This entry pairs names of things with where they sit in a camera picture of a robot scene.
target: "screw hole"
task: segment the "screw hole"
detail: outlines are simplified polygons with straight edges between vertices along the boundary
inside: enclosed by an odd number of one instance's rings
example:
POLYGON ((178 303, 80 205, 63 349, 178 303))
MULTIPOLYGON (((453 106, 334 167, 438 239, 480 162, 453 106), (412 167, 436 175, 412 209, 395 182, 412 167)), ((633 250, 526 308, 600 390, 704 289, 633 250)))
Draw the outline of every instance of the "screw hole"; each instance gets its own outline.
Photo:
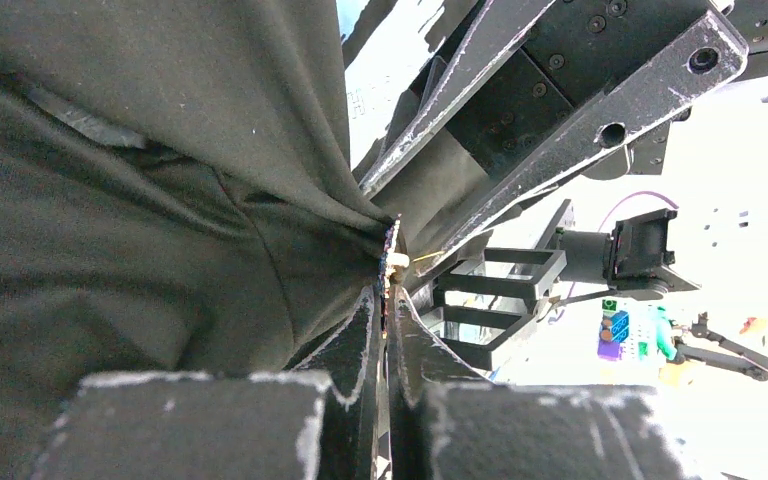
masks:
POLYGON ((710 72, 720 62, 720 54, 713 48, 700 48, 687 61, 687 68, 691 72, 702 75, 710 72))
POLYGON ((625 127, 619 123, 612 123, 599 133, 599 143, 605 148, 614 148, 622 145, 625 140, 625 127))

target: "dark green fabric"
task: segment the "dark green fabric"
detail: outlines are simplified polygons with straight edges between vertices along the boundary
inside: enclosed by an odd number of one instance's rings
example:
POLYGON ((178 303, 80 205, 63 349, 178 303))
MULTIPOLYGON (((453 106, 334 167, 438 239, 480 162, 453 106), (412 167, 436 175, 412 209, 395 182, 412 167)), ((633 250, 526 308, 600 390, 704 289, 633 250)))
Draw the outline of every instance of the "dark green fabric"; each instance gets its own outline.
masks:
POLYGON ((280 368, 375 281, 333 0, 0 0, 13 73, 181 155, 0 85, 0 478, 84 375, 280 368))

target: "metal bar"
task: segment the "metal bar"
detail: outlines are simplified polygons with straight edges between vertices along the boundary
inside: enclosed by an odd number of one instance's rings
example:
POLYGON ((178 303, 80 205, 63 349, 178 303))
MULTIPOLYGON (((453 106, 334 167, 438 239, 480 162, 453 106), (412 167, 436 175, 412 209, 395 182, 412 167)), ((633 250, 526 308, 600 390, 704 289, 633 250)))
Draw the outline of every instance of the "metal bar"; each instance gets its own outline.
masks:
POLYGON ((366 287, 353 314, 295 372, 325 371, 333 386, 320 438, 319 480, 368 480, 378 454, 378 379, 383 367, 381 302, 366 287))
POLYGON ((735 373, 742 373, 758 381, 768 380, 768 371, 742 357, 734 357, 720 352, 712 352, 704 348, 678 345, 676 347, 685 358, 702 362, 714 368, 721 368, 735 373))
POLYGON ((703 15, 619 86, 587 102, 490 192, 465 201, 453 213, 459 220, 427 247, 444 254, 419 262, 417 275, 431 272, 511 205, 593 165, 736 78, 747 52, 722 14, 703 15))
POLYGON ((463 342, 451 338, 444 338, 443 343, 451 348, 455 354, 473 368, 481 370, 493 370, 493 351, 486 345, 463 342))
POLYGON ((519 263, 522 265, 542 265, 549 261, 555 252, 548 250, 521 250, 518 248, 487 248, 484 250, 485 262, 519 263))
POLYGON ((485 0, 419 114, 360 181, 367 197, 380 192, 513 55, 553 1, 485 0))
POLYGON ((478 308, 456 307, 454 305, 443 307, 443 321, 445 322, 466 323, 502 330, 509 328, 521 317, 522 315, 515 313, 494 312, 478 308))
POLYGON ((390 451, 394 480, 431 478, 423 463, 427 448, 418 410, 429 383, 489 382, 458 358, 419 320, 408 292, 392 285, 387 316, 390 388, 390 451))
POLYGON ((517 278, 480 277, 478 275, 446 274, 437 279, 437 288, 446 291, 498 295, 501 297, 536 300, 540 297, 531 280, 517 278))

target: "black plastic part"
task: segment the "black plastic part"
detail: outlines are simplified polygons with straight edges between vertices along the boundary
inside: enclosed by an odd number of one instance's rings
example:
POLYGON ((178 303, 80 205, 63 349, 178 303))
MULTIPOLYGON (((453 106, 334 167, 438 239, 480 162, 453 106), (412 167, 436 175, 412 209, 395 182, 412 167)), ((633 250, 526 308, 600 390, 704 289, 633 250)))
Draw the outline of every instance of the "black plastic part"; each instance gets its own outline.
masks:
POLYGON ((387 310, 393 478, 432 478, 430 466, 424 461, 430 445, 421 428, 419 410, 426 385, 464 380, 489 382, 422 325, 407 291, 401 286, 393 286, 387 310))
MULTIPOLYGON (((576 108, 643 65, 709 6, 704 0, 638 2, 633 8, 622 3, 623 13, 616 15, 610 10, 614 4, 555 2, 522 48, 449 121, 446 128, 491 178, 510 173, 576 108), (595 17, 605 22, 597 33, 590 27, 595 17), (504 121, 511 117, 513 122, 504 121)), ((451 57, 471 21, 467 17, 455 30, 440 56, 451 57)), ((429 66, 414 83, 417 94, 432 70, 429 66)))
POLYGON ((30 478, 314 478, 327 375, 166 378, 83 389, 30 478))
POLYGON ((675 210, 661 209, 617 222, 611 237, 608 285, 621 291, 640 291, 639 300, 657 299, 667 292, 698 290, 699 286, 669 268, 675 252, 667 250, 667 227, 675 210), (653 292, 655 297, 646 296, 653 292))
POLYGON ((680 440, 650 420, 653 396, 648 388, 429 384, 416 417, 426 442, 419 464, 430 475, 394 478, 688 478, 669 453, 680 440))
POLYGON ((567 256, 567 266, 560 276, 562 281, 608 284, 609 234, 565 230, 558 235, 558 248, 567 256))
POLYGON ((714 342, 724 350, 740 355, 745 358, 752 365, 757 365, 768 371, 768 356, 762 355, 752 349, 749 349, 737 342, 727 339, 725 336, 720 335, 717 332, 708 329, 708 314, 699 314, 696 322, 690 327, 690 333, 696 338, 704 338, 705 340, 714 342))

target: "purple cable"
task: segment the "purple cable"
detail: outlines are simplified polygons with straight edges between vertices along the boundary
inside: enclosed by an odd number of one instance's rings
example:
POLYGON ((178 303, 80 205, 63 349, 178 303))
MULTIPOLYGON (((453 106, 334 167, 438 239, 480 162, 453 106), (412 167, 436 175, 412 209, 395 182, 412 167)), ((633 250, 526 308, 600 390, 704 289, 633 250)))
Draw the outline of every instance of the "purple cable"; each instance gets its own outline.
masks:
MULTIPOLYGON (((628 195, 627 197, 625 197, 622 200, 620 200, 619 202, 617 202, 617 204, 614 205, 614 208, 612 208, 611 211, 608 212, 607 215, 605 215, 605 218, 602 220, 602 223, 599 224, 599 229, 597 231, 599 233, 602 233, 602 229, 605 228, 605 225, 608 223, 608 220, 610 220, 611 217, 614 216, 614 212, 616 212, 618 208, 623 206, 625 204, 625 202, 631 200, 632 198, 637 198, 637 197, 655 197, 655 198, 661 200, 662 202, 666 203, 673 210, 678 209, 678 204, 675 203, 674 201, 672 201, 672 199, 670 199, 669 197, 667 197, 663 193, 653 192, 651 190, 641 190, 639 192, 634 192, 631 195, 628 195)), ((577 282, 572 282, 572 285, 570 285, 570 289, 567 292, 567 296, 564 297, 564 298, 572 297, 572 292, 575 289, 576 285, 577 285, 577 282)), ((562 310, 561 313, 559 313, 558 316, 555 317, 555 321, 552 322, 552 323, 556 323, 556 322, 560 321, 561 318, 564 316, 564 313, 566 313, 566 309, 562 310)))

